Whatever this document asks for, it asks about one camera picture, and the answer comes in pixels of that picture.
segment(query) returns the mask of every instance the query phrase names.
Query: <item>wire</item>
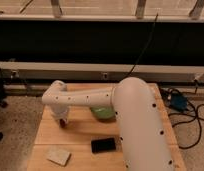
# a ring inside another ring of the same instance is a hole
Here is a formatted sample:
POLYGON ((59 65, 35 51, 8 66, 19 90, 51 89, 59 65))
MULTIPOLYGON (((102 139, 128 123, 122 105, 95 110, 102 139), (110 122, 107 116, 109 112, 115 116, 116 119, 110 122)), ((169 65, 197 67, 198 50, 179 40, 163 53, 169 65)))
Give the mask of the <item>wire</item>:
POLYGON ((195 92, 194 93, 197 94, 199 82, 198 82, 198 80, 194 80, 194 82, 195 82, 195 92))
POLYGON ((2 72, 2 69, 0 67, 0 78, 2 80, 2 83, 5 83, 5 80, 4 80, 4 76, 3 76, 3 72, 2 72))
MULTIPOLYGON (((177 89, 170 89, 170 93, 172 93, 173 91, 183 95, 183 93, 180 92, 177 89)), ((202 125, 201 125, 201 121, 204 121, 204 118, 199 116, 199 110, 200 110, 201 107, 204 107, 204 104, 200 104, 197 107, 195 107, 188 99, 187 99, 187 103, 188 103, 188 106, 190 106, 192 108, 192 110, 186 109, 188 111, 188 113, 184 113, 184 112, 181 113, 181 112, 179 112, 179 113, 170 113, 168 115, 169 117, 171 117, 171 116, 186 116, 186 117, 190 117, 191 118, 188 121, 179 121, 179 122, 174 123, 172 125, 173 128, 176 127, 176 126, 180 126, 182 124, 189 124, 189 123, 194 122, 194 121, 197 121, 197 123, 198 123, 199 133, 198 133, 196 141, 194 143, 188 145, 188 146, 181 146, 181 145, 179 145, 179 148, 183 149, 183 150, 193 148, 194 146, 196 146, 200 142, 201 137, 202 137, 202 131, 203 131, 203 128, 202 128, 202 125)))
POLYGON ((133 67, 130 69, 130 71, 126 74, 126 76, 124 78, 127 78, 129 77, 133 70, 135 69, 136 65, 140 62, 140 60, 142 59, 142 57, 144 56, 145 52, 147 51, 152 39, 153 39, 153 35, 154 35, 154 31, 155 31, 155 26, 156 26, 156 22, 158 20, 158 13, 156 14, 156 17, 155 17, 155 20, 153 22, 153 25, 152 25, 152 28, 151 28, 151 31, 149 33, 149 37, 148 37, 148 40, 144 46, 144 48, 142 49, 140 55, 137 57, 137 59, 135 60, 134 64, 133 64, 133 67))
POLYGON ((34 0, 29 0, 28 2, 25 3, 25 5, 22 7, 22 9, 20 9, 19 13, 23 13, 26 8, 33 2, 34 0))

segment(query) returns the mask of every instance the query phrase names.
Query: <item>black smartphone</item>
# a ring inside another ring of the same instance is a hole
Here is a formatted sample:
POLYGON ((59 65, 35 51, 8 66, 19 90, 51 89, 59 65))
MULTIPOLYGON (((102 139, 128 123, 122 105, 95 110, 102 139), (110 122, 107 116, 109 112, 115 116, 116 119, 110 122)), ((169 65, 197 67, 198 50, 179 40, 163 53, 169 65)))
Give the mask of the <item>black smartphone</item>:
POLYGON ((115 140, 114 138, 92 140, 91 149, 92 153, 116 150, 115 140))

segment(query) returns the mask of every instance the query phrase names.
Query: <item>small white block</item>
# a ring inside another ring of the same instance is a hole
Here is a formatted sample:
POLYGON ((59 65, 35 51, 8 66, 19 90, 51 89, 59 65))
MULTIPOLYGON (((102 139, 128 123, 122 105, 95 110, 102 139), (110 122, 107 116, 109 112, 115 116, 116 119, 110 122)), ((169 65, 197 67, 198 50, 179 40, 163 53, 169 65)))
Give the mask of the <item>small white block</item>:
POLYGON ((69 157, 70 157, 70 152, 56 146, 52 146, 47 153, 48 160, 55 162, 61 166, 66 165, 69 157))

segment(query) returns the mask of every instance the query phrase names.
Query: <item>green object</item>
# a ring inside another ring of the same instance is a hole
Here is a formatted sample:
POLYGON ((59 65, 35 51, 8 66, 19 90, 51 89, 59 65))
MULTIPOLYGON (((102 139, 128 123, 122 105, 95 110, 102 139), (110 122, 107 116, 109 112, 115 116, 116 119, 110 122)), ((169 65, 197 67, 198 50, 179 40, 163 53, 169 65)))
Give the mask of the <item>green object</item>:
POLYGON ((110 119, 115 116, 115 112, 111 107, 91 107, 90 110, 97 119, 110 119))

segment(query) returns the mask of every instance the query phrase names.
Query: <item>wooden tabletop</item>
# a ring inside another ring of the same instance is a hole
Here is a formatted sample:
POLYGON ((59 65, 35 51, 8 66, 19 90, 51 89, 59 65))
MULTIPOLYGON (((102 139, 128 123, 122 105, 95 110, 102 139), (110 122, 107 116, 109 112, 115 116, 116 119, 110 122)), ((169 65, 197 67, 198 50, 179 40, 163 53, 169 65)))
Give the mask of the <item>wooden tabletop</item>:
MULTIPOLYGON (((108 87, 113 84, 68 84, 68 91, 108 87)), ((178 148, 171 123, 164 107, 156 84, 152 88, 157 107, 160 111, 165 136, 171 150, 176 171, 185 171, 186 167, 178 148)), ((69 123, 66 128, 60 128, 51 116, 51 110, 45 106, 39 126, 28 171, 125 171, 122 148, 119 140, 119 130, 115 120, 98 121, 88 107, 70 107, 69 123), (91 140, 114 137, 117 150, 93 154, 91 140), (71 152, 71 157, 65 167, 46 159, 52 145, 71 152)))

